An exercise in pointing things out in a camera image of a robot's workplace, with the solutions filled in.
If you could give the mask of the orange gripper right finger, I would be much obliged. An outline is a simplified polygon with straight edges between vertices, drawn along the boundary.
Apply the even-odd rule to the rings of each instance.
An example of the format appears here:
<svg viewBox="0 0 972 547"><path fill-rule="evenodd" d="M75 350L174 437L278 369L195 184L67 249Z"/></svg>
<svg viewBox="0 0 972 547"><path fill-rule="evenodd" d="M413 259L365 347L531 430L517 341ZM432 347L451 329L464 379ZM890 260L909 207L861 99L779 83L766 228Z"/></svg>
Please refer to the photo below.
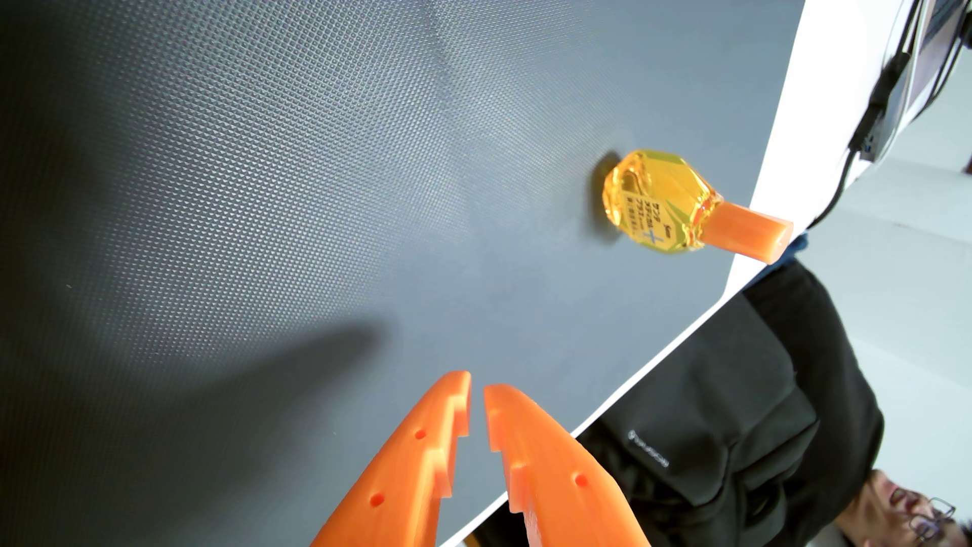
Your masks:
<svg viewBox="0 0 972 547"><path fill-rule="evenodd" d="M530 546L650 546L601 464L516 387L484 387L490 450L503 458L508 508Z"/></svg>

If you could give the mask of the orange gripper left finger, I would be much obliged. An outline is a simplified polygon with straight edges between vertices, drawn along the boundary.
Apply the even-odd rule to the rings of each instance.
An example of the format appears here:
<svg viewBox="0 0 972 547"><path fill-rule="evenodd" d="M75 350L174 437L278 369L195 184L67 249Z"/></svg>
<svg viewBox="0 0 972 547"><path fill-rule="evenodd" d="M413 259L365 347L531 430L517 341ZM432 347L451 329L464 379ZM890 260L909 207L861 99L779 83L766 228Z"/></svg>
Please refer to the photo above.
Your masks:
<svg viewBox="0 0 972 547"><path fill-rule="evenodd" d="M312 546L434 546L452 495L456 442L468 435L471 375L451 371L413 406L312 540Z"/></svg>

